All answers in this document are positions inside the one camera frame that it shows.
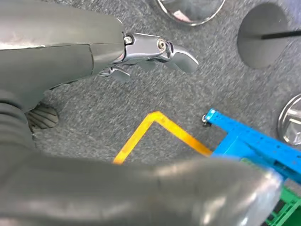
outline green plastic crate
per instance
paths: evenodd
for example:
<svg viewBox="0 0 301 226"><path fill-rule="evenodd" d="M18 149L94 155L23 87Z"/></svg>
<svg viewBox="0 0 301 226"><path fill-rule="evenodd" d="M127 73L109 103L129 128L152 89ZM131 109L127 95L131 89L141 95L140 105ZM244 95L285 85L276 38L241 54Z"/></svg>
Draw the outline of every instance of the green plastic crate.
<svg viewBox="0 0 301 226"><path fill-rule="evenodd" d="M248 159L242 162L260 169ZM261 226L301 226L301 198L284 186L280 201Z"/></svg>

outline robotic arm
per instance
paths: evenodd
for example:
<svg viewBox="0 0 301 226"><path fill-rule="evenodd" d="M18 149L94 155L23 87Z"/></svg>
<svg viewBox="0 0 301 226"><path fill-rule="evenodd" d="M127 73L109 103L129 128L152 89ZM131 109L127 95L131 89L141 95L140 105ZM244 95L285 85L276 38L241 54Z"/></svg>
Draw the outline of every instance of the robotic arm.
<svg viewBox="0 0 301 226"><path fill-rule="evenodd" d="M230 160L158 166L47 157L24 115L44 91L84 76L126 80L118 65L198 62L158 36L125 33L112 16L31 0L0 2L1 226L260 226L281 179Z"/></svg>

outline metal bowl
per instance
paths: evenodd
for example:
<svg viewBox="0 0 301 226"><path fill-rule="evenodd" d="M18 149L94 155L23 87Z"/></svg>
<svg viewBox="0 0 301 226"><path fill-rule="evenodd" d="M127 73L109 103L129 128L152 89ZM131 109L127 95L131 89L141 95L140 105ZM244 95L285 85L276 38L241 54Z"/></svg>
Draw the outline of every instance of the metal bowl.
<svg viewBox="0 0 301 226"><path fill-rule="evenodd" d="M197 26L213 18L225 0L155 0L168 17L177 22Z"/></svg>

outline screw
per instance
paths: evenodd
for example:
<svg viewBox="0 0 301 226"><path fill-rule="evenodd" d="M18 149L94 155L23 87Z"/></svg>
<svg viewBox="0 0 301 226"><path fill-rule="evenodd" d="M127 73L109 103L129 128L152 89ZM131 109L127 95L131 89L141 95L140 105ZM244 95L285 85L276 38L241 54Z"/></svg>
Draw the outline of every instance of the screw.
<svg viewBox="0 0 301 226"><path fill-rule="evenodd" d="M125 36L123 40L125 44L131 44L133 42L133 39L131 36Z"/></svg>
<svg viewBox="0 0 301 226"><path fill-rule="evenodd" d="M207 123L207 122L207 120L206 119L206 118L204 118L206 115L204 114L204 115L203 115L202 117L201 117L201 121L202 122L204 122L204 123Z"/></svg>
<svg viewBox="0 0 301 226"><path fill-rule="evenodd" d="M157 45L160 52L164 52L166 50L166 44L163 39L158 39L157 41Z"/></svg>

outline orange tape line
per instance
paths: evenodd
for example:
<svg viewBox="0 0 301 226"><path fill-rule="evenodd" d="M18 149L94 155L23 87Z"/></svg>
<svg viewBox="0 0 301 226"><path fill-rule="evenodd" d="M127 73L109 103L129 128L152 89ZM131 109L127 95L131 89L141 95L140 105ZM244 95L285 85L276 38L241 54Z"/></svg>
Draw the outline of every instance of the orange tape line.
<svg viewBox="0 0 301 226"><path fill-rule="evenodd" d="M165 115L161 112L153 112L148 114L143 119L142 123L121 148L114 159L113 163L122 164L155 121L200 154L208 157L212 153L209 148L205 147Z"/></svg>

